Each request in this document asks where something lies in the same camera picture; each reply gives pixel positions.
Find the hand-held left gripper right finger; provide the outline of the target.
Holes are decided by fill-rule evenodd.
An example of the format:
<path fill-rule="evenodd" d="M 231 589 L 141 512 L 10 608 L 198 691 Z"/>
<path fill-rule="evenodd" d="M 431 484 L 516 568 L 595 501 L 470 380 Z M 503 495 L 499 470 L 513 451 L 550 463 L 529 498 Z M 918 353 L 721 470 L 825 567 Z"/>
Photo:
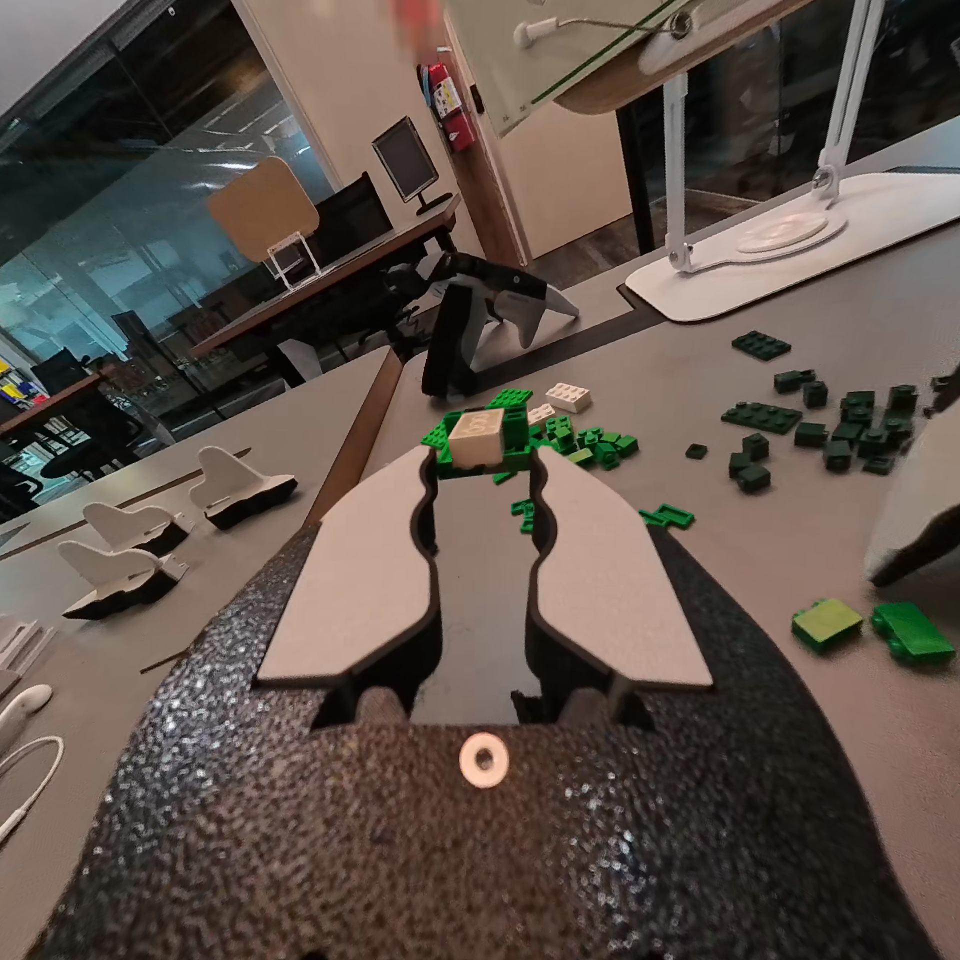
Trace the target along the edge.
<path fill-rule="evenodd" d="M 707 690 L 709 666 L 639 512 L 550 447 L 531 462 L 532 626 L 630 688 Z"/>

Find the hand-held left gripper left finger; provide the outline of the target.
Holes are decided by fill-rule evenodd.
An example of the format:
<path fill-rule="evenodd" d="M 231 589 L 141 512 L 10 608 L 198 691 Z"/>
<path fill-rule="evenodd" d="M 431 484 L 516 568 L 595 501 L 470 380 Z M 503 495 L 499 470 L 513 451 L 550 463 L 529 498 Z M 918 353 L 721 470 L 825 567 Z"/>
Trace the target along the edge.
<path fill-rule="evenodd" d="M 321 519 L 256 673 L 264 688 L 331 689 L 422 633 L 440 612 L 422 531 L 436 452 L 418 445 Z"/>

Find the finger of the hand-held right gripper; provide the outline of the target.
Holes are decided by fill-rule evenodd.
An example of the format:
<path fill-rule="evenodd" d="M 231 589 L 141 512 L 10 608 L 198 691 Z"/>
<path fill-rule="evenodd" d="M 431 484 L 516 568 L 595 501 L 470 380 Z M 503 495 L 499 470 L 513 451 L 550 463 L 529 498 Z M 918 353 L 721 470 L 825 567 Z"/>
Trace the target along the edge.
<path fill-rule="evenodd" d="M 959 415 L 937 414 L 894 476 L 873 525 L 863 576 L 886 588 L 959 546 Z"/>

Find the green and white lego assembly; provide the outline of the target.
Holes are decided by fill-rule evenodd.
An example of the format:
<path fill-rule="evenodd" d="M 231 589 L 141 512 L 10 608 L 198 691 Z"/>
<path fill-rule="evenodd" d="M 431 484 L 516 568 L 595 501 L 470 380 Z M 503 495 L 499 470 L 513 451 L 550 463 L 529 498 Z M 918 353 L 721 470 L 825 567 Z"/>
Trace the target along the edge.
<path fill-rule="evenodd" d="M 422 442 L 437 451 L 439 479 L 518 474 L 530 467 L 532 446 L 524 403 L 447 412 Z"/>

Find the pile of bright green lego pieces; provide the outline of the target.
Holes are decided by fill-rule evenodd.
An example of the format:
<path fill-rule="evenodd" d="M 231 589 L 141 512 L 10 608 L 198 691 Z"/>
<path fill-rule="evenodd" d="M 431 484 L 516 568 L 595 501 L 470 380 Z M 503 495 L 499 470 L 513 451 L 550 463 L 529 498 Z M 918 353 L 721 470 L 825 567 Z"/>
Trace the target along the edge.
<path fill-rule="evenodd" d="M 483 408 L 524 403 L 528 411 L 534 408 L 529 405 L 532 397 L 532 390 L 506 388 L 499 390 L 495 397 L 487 402 Z M 601 426 L 576 429 L 568 414 L 561 414 L 556 408 L 555 410 L 557 411 L 556 416 L 543 423 L 529 425 L 532 451 L 538 449 L 555 450 L 561 457 L 584 470 L 598 467 L 605 471 L 618 467 L 624 459 L 640 451 L 639 441 L 633 435 L 607 431 Z M 435 450 L 437 454 L 433 445 L 423 443 L 426 434 L 420 439 L 420 443 Z M 490 475 L 494 484 L 499 485 L 520 473 Z"/>

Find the pile of dark green lego pieces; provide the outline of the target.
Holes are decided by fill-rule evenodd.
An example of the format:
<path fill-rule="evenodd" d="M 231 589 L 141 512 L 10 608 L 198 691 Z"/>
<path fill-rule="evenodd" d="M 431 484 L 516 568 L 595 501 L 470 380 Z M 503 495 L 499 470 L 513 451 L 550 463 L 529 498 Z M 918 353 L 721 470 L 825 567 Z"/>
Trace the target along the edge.
<path fill-rule="evenodd" d="M 834 426 L 812 421 L 806 414 L 827 410 L 830 390 L 816 370 L 792 368 L 773 376 L 779 397 L 801 401 L 802 409 L 763 401 L 738 401 L 721 414 L 721 422 L 748 429 L 738 450 L 727 459 L 727 476 L 744 494 L 771 486 L 765 462 L 770 457 L 769 435 L 791 436 L 795 447 L 820 452 L 823 468 L 830 474 L 847 474 L 859 465 L 865 474 L 890 475 L 897 459 L 906 455 L 914 437 L 918 413 L 930 418 L 932 405 L 920 407 L 916 385 L 902 383 L 888 390 L 886 403 L 878 407 L 873 390 L 851 390 L 839 401 Z"/>

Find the lego instruction book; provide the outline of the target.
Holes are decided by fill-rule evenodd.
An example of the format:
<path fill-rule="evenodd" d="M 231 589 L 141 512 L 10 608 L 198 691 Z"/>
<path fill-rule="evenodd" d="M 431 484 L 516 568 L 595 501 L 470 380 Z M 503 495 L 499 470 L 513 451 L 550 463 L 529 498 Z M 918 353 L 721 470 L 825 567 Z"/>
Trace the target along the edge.
<path fill-rule="evenodd" d="M 449 1 L 446 13 L 498 137 L 615 55 L 665 33 L 682 39 L 682 1 Z"/>

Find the black and white spare gripper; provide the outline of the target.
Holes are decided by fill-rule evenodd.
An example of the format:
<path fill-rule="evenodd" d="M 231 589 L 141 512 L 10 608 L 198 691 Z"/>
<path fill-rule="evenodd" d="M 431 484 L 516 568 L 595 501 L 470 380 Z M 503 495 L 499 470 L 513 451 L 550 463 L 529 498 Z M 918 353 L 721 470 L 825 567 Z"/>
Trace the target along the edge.
<path fill-rule="evenodd" d="M 512 324 L 520 349 L 527 351 L 545 313 L 572 320 L 581 313 L 543 279 L 460 251 L 431 253 L 415 263 L 390 267 L 386 282 L 404 305 L 430 290 L 440 296 L 421 379 L 422 392 L 434 399 L 444 399 L 450 392 L 463 396 L 476 392 L 472 363 L 489 322 Z"/>

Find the white book stand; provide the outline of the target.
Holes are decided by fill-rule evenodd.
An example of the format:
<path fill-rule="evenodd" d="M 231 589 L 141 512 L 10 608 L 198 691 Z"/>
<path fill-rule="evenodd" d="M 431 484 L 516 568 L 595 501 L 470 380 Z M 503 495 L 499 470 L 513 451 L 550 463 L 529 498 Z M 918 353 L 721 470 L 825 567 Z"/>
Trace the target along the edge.
<path fill-rule="evenodd" d="M 817 169 L 806 193 L 694 245 L 686 217 L 686 99 L 683 59 L 748 31 L 771 2 L 680 2 L 652 15 L 670 39 L 648 43 L 641 74 L 663 87 L 665 256 L 636 269 L 626 290 L 677 324 L 716 319 L 862 258 L 951 224 L 959 216 L 958 170 L 897 169 L 847 174 L 883 2 L 854 2 Z"/>

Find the wooden top office desk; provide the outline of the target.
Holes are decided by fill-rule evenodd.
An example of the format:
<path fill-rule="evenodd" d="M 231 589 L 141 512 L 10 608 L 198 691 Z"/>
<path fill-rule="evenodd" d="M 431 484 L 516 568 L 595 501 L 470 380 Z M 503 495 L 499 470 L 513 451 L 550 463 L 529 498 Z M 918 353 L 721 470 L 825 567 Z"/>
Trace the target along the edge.
<path fill-rule="evenodd" d="M 431 239 L 437 241 L 442 251 L 456 251 L 451 232 L 461 203 L 462 196 L 459 193 L 443 196 L 440 202 L 418 214 L 412 225 L 377 236 L 366 245 L 321 268 L 294 289 L 253 307 L 229 322 L 192 346 L 191 356 L 201 359 L 217 350 L 230 350 L 236 356 L 246 351 L 253 355 L 263 354 L 268 368 L 289 387 L 305 384 L 307 379 L 314 378 L 314 374 L 298 366 L 282 349 L 282 343 L 291 338 L 289 334 L 281 332 L 287 314 L 354 275 L 390 259 L 397 259 L 400 253 L 423 246 Z"/>
<path fill-rule="evenodd" d="M 37 430 L 56 417 L 65 418 L 67 413 L 78 404 L 99 393 L 99 388 L 104 382 L 106 378 L 102 372 L 97 372 L 53 394 L 45 401 L 30 407 L 29 410 L 2 422 L 1 437 L 6 440 L 19 431 Z"/>

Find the clear acrylic stand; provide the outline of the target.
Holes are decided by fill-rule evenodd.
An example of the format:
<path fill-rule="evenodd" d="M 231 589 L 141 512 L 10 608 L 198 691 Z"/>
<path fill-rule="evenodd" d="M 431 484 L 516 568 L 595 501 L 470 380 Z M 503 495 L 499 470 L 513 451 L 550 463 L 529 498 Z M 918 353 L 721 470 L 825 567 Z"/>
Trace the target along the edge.
<path fill-rule="evenodd" d="M 270 246 L 264 265 L 289 292 L 301 289 L 321 275 L 318 261 L 306 237 L 298 231 Z"/>

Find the black office chair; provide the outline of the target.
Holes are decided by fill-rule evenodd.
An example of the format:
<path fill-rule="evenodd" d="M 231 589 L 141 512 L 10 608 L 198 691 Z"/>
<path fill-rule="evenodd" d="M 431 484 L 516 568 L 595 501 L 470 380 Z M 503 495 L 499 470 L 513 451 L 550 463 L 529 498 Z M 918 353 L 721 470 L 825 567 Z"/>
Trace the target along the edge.
<path fill-rule="evenodd" d="M 376 241 L 393 229 L 368 172 L 319 201 L 315 209 L 318 228 L 309 243 L 322 267 Z"/>

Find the cork board sign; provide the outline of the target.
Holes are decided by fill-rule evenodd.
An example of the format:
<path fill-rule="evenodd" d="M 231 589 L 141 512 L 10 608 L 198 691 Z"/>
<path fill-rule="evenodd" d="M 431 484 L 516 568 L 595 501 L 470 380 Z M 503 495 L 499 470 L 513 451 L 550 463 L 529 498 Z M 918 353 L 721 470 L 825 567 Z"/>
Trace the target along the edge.
<path fill-rule="evenodd" d="M 294 234 L 309 237 L 320 224 L 318 210 L 290 166 L 277 156 L 212 193 L 206 206 L 239 253 L 262 263 Z"/>

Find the red fire extinguisher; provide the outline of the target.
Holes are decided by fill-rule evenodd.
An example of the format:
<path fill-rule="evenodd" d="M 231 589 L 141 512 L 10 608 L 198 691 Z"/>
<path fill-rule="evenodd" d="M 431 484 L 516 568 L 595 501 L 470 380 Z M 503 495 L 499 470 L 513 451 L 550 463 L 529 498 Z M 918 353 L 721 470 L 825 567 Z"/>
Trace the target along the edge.
<path fill-rule="evenodd" d="M 450 48 L 438 46 L 429 54 L 427 61 L 416 67 L 417 81 L 447 152 L 456 157 L 476 144 L 474 125 L 450 65 Z"/>

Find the white wired earphones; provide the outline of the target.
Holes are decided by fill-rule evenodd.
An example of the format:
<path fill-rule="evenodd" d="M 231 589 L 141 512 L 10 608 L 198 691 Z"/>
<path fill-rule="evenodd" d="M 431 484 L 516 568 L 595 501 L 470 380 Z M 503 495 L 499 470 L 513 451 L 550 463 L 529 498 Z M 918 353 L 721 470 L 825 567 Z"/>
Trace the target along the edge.
<path fill-rule="evenodd" d="M 51 766 L 30 796 L 13 810 L 2 823 L 1 845 L 5 845 L 8 838 L 19 827 L 21 822 L 31 811 L 34 804 L 42 796 L 54 775 L 58 772 L 65 754 L 65 741 L 59 735 L 42 735 L 14 748 L 15 741 L 25 730 L 28 720 L 41 709 L 46 707 L 53 695 L 53 688 L 48 684 L 38 684 L 29 687 L 16 695 L 4 708 L 1 714 L 1 773 L 5 774 L 10 767 L 15 766 L 26 755 L 35 750 L 50 746 L 55 749 Z"/>

